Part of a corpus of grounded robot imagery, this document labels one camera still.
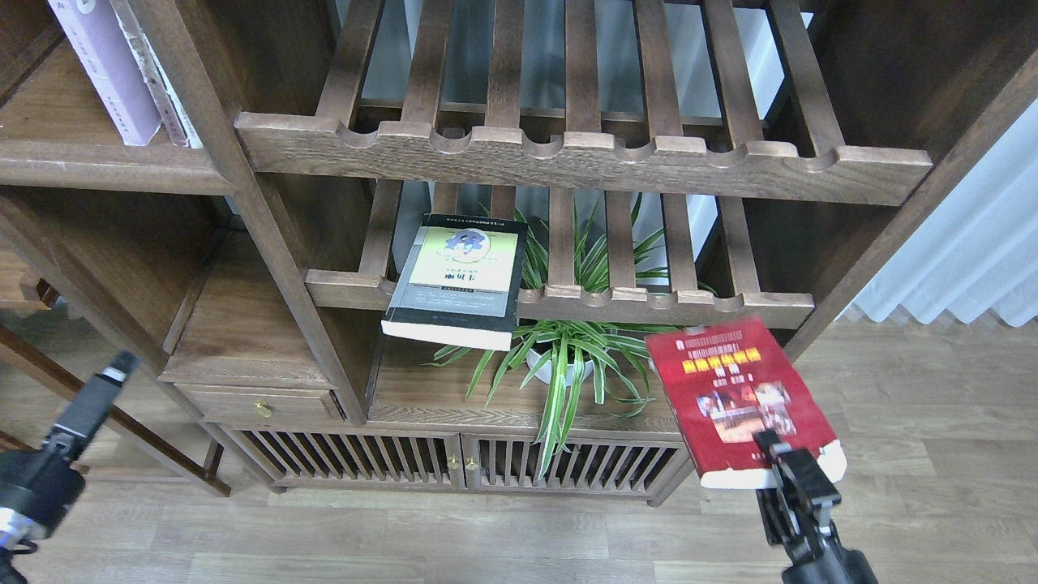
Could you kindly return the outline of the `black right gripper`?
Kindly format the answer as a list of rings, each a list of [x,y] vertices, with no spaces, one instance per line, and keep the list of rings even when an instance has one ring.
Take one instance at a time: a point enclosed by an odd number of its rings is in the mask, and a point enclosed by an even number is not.
[[[765,539],[792,561],[783,583],[876,583],[864,553],[840,541],[831,510],[842,498],[818,462],[774,429],[755,433],[755,441],[774,466],[776,488],[757,489],[756,497]]]

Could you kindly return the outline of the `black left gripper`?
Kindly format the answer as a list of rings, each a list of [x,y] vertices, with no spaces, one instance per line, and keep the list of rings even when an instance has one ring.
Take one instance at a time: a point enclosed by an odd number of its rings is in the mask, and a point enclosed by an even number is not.
[[[85,477],[71,469],[122,391],[139,359],[120,351],[114,361],[90,378],[59,415],[40,451],[4,452],[1,462],[2,550],[32,553],[69,515],[85,489]]]

